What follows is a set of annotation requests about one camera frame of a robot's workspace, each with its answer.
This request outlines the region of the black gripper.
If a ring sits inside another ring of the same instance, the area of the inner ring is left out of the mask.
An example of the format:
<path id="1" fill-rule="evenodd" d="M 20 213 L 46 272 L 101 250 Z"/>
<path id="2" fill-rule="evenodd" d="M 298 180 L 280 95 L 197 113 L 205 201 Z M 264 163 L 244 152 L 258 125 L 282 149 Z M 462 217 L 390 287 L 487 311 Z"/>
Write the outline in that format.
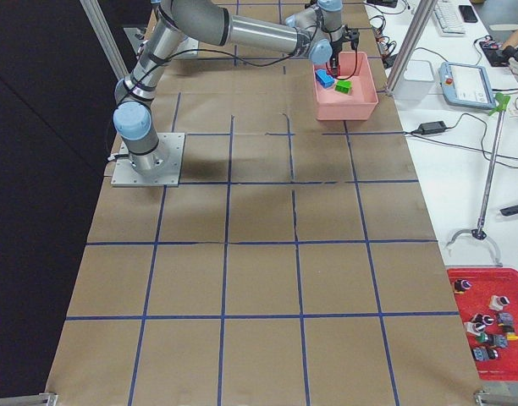
<path id="1" fill-rule="evenodd" d="M 332 48 L 332 55 L 329 59 L 328 69 L 330 75 L 333 77 L 339 76 L 339 54 L 343 50 L 344 38 L 340 37 L 336 41 L 330 41 L 330 46 Z"/>

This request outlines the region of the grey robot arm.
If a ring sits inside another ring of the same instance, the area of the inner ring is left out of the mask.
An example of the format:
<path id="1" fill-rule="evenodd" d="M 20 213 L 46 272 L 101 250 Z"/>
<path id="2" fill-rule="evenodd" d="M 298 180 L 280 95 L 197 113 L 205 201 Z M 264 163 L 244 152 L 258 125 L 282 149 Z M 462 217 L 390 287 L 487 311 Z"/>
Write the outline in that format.
<path id="1" fill-rule="evenodd" d="M 278 62 L 308 58 L 313 64 L 337 63 L 346 28 L 340 1 L 312 1 L 283 23 L 232 14 L 211 1 L 162 1 L 159 18 L 135 67 L 115 87 L 113 124 L 128 149 L 130 167 L 152 176 L 166 167 L 170 151 L 154 127 L 151 105 L 165 68 L 181 61 L 184 39 L 200 42 L 199 62 L 206 70 L 229 66 L 236 55 L 228 44 L 279 54 Z"/>

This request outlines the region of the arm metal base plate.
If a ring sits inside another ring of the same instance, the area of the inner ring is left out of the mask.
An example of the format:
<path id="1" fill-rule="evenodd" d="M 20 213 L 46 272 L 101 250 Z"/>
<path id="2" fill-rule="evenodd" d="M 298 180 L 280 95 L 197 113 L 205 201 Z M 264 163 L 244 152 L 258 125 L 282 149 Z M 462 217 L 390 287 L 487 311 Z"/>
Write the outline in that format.
<path id="1" fill-rule="evenodd" d="M 111 185 L 114 187 L 178 187 L 185 133 L 158 133 L 157 148 L 146 155 L 134 155 L 122 142 L 111 155 L 114 161 Z"/>

